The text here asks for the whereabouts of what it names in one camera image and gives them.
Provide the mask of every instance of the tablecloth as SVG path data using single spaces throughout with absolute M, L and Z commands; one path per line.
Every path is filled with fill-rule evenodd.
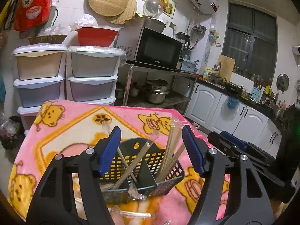
M 171 117 L 189 124 L 198 138 L 206 141 L 179 112 L 172 109 L 98 106 L 67 100 L 48 101 L 40 111 L 26 136 L 14 162 L 8 184 L 8 201 L 15 211 L 26 219 L 27 211 L 44 171 L 53 157 L 78 155 L 97 144 L 107 134 L 101 125 L 106 121 L 121 129 L 122 141 L 135 137 L 149 138 L 154 129 L 159 131 L 156 144 L 166 146 Z M 121 210 L 155 214 L 153 219 L 126 219 L 126 224 L 186 225 L 195 209 L 204 180 L 194 171 L 186 150 L 179 157 L 185 177 L 165 196 L 147 201 L 119 204 Z M 224 178 L 223 194 L 216 219 L 224 216 L 229 177 Z

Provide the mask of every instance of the yellow bear print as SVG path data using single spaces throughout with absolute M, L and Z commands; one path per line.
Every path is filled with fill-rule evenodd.
M 36 179 L 32 174 L 17 174 L 17 167 L 23 166 L 20 161 L 13 165 L 8 183 L 8 202 L 24 219 L 27 216 Z
M 49 127 L 54 127 L 57 125 L 57 121 L 64 117 L 63 112 L 66 110 L 64 106 L 53 105 L 52 101 L 45 102 L 33 122 L 37 126 L 37 131 L 40 131 L 41 128 L 39 127 L 40 123 L 48 125 Z
M 158 113 L 150 114 L 150 116 L 138 114 L 138 118 L 144 123 L 143 129 L 146 134 L 152 134 L 153 129 L 157 129 L 159 132 L 169 135 L 171 119 L 169 117 L 159 118 Z
M 175 187 L 178 192 L 185 197 L 187 207 L 189 211 L 193 213 L 200 197 L 205 179 L 202 179 L 199 174 L 195 172 L 193 167 L 188 167 L 187 171 L 188 174 Z M 229 182 L 224 180 L 222 193 L 227 190 L 229 190 Z

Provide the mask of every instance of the window pane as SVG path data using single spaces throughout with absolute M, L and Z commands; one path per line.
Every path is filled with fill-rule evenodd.
M 230 6 L 229 27 L 252 32 L 252 10 L 241 6 Z
M 273 79 L 275 55 L 275 45 L 259 38 L 255 38 L 249 72 L 251 74 L 260 75 L 264 81 Z
M 257 36 L 266 37 L 272 41 L 275 41 L 276 35 L 276 23 L 275 18 L 263 14 L 260 12 L 254 13 L 254 32 Z
M 235 59 L 235 66 L 245 70 L 250 50 L 251 37 L 237 31 L 227 31 L 228 48 L 224 55 Z

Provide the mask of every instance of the window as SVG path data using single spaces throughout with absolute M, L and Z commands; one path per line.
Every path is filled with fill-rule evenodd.
M 277 53 L 276 18 L 252 8 L 230 4 L 222 54 L 235 59 L 238 74 L 273 80 Z

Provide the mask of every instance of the cabinet handle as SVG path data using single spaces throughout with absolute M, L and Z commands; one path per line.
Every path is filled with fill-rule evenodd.
M 245 109 L 245 107 L 243 106 L 243 109 L 242 109 L 242 112 L 241 112 L 240 116 L 242 116 L 244 109 Z
M 277 131 L 275 131 L 275 132 L 272 134 L 272 136 L 271 136 L 271 138 L 270 138 L 270 142 L 272 141 L 273 135 L 276 134 L 276 133 L 277 133 Z
M 276 136 L 278 136 L 278 134 L 276 134 L 276 135 L 274 136 L 274 138 L 273 138 L 273 140 L 272 140 L 272 144 L 273 144 L 273 141 L 274 141 L 274 139 L 276 138 Z
M 245 116 L 247 115 L 247 113 L 248 113 L 248 110 L 249 110 L 249 108 L 247 108 L 247 111 L 246 111 L 246 114 L 245 114 Z M 244 116 L 244 117 L 245 117 L 245 116 Z

